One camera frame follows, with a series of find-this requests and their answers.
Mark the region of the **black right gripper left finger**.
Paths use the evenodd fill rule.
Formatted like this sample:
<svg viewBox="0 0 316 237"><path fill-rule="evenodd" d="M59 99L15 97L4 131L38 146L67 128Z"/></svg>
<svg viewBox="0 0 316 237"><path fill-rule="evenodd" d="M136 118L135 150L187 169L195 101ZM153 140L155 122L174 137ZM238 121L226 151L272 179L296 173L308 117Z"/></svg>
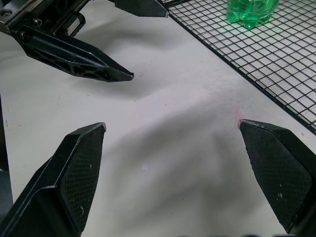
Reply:
<svg viewBox="0 0 316 237"><path fill-rule="evenodd" d="M97 188L105 132L99 122L66 135L4 217L0 235L81 236Z"/></svg>

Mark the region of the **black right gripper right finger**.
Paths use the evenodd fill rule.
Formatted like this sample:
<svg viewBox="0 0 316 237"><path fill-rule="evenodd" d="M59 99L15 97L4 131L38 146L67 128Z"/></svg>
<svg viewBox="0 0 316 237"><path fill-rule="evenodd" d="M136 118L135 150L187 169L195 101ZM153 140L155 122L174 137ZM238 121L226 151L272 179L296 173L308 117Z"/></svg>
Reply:
<svg viewBox="0 0 316 237"><path fill-rule="evenodd" d="M238 122L257 183L290 235L316 233L316 156L289 129Z"/></svg>

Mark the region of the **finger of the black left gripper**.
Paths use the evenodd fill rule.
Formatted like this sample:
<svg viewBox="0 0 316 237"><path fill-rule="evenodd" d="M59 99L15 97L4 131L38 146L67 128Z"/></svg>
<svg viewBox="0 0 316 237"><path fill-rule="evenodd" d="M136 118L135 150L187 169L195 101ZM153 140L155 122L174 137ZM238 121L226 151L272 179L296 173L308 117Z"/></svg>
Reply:
<svg viewBox="0 0 316 237"><path fill-rule="evenodd" d="M115 7L138 17L168 17L160 0L115 0Z"/></svg>
<svg viewBox="0 0 316 237"><path fill-rule="evenodd" d="M31 58L75 77L105 82L131 81L134 73L98 48L66 35L51 35L22 25L12 36Z"/></svg>

